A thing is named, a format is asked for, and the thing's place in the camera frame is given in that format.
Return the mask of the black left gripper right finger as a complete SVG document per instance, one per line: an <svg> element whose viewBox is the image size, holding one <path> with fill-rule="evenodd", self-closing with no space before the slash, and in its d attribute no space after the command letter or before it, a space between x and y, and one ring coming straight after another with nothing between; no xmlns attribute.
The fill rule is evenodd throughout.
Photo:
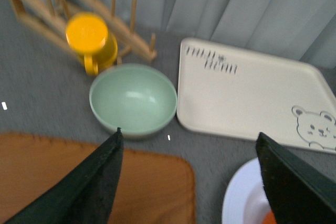
<svg viewBox="0 0 336 224"><path fill-rule="evenodd" d="M335 182L263 132L256 152L277 223L335 223Z"/></svg>

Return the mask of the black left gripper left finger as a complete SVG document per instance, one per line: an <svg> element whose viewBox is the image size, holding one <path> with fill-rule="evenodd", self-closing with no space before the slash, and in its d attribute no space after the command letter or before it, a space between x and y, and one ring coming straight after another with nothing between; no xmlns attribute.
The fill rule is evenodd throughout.
<svg viewBox="0 0 336 224"><path fill-rule="evenodd" d="M107 223L123 161L121 129L7 223Z"/></svg>

